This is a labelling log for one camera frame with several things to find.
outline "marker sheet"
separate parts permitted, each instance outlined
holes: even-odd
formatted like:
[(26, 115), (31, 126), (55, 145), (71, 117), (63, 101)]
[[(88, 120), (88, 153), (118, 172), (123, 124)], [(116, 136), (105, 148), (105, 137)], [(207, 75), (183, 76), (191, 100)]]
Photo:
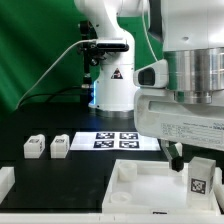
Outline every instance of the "marker sheet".
[(156, 138), (137, 132), (76, 132), (70, 150), (160, 150)]

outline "small white cube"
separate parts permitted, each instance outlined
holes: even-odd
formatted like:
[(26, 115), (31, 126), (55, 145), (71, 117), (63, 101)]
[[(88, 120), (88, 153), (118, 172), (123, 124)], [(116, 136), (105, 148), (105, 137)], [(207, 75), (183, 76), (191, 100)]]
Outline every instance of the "small white cube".
[(188, 169), (188, 206), (210, 209), (215, 166), (215, 160), (199, 157), (191, 160)]
[(68, 135), (56, 136), (51, 143), (51, 158), (64, 159), (68, 153), (69, 147)]
[(26, 159), (38, 159), (45, 149), (44, 135), (31, 136), (24, 144), (24, 156)]

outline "white foam block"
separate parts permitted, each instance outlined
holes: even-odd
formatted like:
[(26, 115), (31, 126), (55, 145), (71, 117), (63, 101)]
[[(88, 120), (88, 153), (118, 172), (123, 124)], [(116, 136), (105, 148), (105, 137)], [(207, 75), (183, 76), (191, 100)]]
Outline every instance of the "white foam block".
[(64, 159), (68, 153), (69, 147), (68, 135), (56, 136), (51, 143), (51, 158)]
[(45, 149), (44, 135), (31, 136), (24, 144), (24, 157), (26, 159), (38, 159)]
[(3, 167), (0, 170), (0, 204), (15, 183), (14, 167)]
[(187, 202), (192, 208), (209, 209), (216, 161), (194, 157), (189, 163)]

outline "black tabletop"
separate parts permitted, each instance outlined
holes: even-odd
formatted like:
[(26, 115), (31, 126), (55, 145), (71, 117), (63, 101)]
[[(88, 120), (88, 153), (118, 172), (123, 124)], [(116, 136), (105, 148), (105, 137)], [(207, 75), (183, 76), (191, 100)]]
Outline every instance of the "black tabletop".
[[(27, 104), (0, 124), (0, 167), (15, 167), (15, 185), (0, 212), (101, 212), (116, 159), (166, 161), (162, 151), (69, 151), (66, 159), (50, 159), (56, 135), (77, 131), (136, 131), (133, 119), (103, 118), (78, 103)], [(44, 134), (40, 159), (24, 159), (23, 145), (31, 135)], [(224, 153), (184, 146), (184, 158), (215, 159), (224, 169)]]

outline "white cable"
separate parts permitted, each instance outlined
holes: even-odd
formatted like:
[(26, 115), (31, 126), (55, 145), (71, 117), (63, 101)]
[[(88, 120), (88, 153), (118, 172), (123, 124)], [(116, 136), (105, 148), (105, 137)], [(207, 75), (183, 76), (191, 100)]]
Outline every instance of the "white cable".
[(146, 24), (145, 24), (145, 15), (144, 15), (145, 14), (144, 13), (144, 2), (145, 2), (145, 0), (142, 0), (142, 24), (143, 24), (143, 30), (144, 30), (144, 34), (145, 34), (145, 39), (146, 39), (146, 41), (148, 43), (149, 50), (152, 53), (152, 56), (153, 56), (154, 60), (158, 61), (158, 59), (157, 59), (157, 57), (156, 57), (156, 55), (155, 55), (155, 53), (154, 53), (154, 51), (152, 49), (152, 45), (151, 45), (151, 43), (149, 41), (149, 37), (148, 37), (148, 34), (147, 34), (147, 29), (146, 29)]
[(52, 65), (51, 67), (39, 78), (39, 80), (21, 97), (21, 99), (19, 100), (19, 102), (16, 105), (16, 109), (18, 109), (21, 101), (42, 81), (42, 79), (55, 67), (55, 65), (58, 64), (58, 62), (71, 50), (73, 49), (75, 46), (77, 46), (78, 44), (81, 43), (89, 43), (89, 42), (94, 42), (96, 41), (95, 39), (93, 40), (81, 40), (78, 41), (76, 43), (74, 43), (73, 45), (71, 45)]

